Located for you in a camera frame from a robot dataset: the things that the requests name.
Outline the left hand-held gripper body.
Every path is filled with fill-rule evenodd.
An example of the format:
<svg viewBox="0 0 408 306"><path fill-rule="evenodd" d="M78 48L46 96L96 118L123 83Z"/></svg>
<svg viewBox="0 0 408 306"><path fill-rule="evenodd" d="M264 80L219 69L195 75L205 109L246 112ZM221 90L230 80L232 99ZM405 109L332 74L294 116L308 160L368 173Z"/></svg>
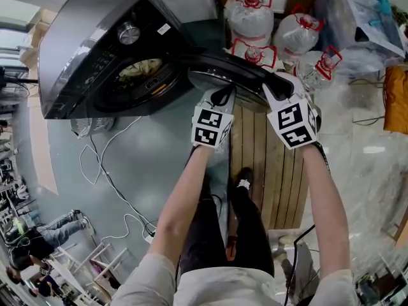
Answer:
<svg viewBox="0 0 408 306"><path fill-rule="evenodd" d="M222 88L208 90L194 108L192 117L191 142L194 146L202 145L218 148L231 131L234 121L236 88L225 106L214 106L210 97Z"/></svg>

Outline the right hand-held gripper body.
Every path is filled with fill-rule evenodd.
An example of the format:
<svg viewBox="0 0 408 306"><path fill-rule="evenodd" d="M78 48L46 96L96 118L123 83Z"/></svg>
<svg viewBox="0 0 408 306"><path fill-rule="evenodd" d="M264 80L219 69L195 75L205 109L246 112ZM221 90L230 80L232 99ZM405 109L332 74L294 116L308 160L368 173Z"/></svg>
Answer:
<svg viewBox="0 0 408 306"><path fill-rule="evenodd" d="M267 117L284 145L293 150L316 142L318 112L307 92L304 98L293 95L280 102L280 105L270 105Z"/></svg>

